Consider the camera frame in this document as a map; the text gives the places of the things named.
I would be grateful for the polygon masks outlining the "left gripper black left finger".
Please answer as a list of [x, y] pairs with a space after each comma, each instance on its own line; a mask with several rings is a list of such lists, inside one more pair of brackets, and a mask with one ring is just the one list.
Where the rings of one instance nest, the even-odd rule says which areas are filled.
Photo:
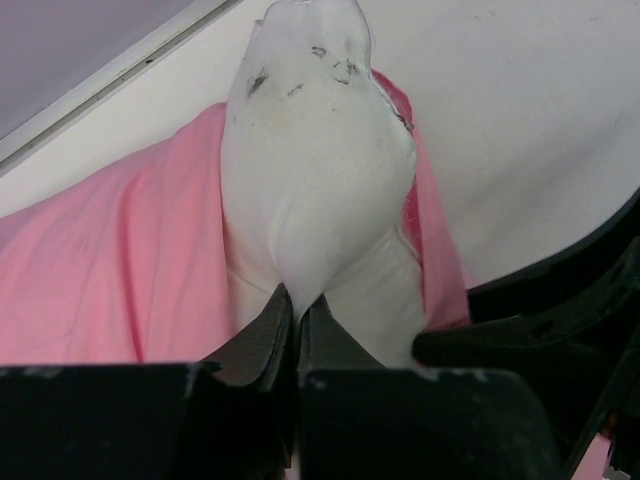
[[5, 479], [280, 479], [293, 444], [292, 309], [197, 362], [1, 370]]

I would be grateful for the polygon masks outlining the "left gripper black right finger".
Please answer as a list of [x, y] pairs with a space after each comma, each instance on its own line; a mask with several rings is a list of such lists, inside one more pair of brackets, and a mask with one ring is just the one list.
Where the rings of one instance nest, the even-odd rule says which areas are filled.
[[323, 299], [302, 318], [299, 336], [301, 478], [559, 478], [545, 411], [517, 375], [388, 369]]

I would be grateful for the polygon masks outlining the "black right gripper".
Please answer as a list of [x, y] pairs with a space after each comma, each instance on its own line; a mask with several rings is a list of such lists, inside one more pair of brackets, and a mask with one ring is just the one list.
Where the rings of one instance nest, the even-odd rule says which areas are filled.
[[471, 289], [469, 325], [418, 335], [414, 358], [512, 371], [547, 411], [566, 475], [592, 439], [639, 475], [639, 199], [576, 244]]

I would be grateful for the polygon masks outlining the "pink floral pillowcase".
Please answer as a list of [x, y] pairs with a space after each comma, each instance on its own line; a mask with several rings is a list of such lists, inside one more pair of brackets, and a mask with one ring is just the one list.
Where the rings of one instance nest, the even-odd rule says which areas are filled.
[[[406, 97], [374, 76], [411, 122]], [[2, 219], [3, 364], [197, 360], [245, 327], [233, 318], [225, 248], [226, 105]], [[412, 135], [417, 168], [403, 218], [422, 269], [421, 332], [465, 326], [465, 276]]]

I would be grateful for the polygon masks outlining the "white pillow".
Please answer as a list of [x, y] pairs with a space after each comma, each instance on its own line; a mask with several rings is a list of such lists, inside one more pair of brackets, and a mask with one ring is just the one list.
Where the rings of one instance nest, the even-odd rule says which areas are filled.
[[405, 367], [427, 324], [403, 218], [412, 125], [375, 78], [354, 1], [278, 1], [257, 21], [226, 105], [221, 191], [233, 318], [277, 286], [319, 298], [379, 362]]

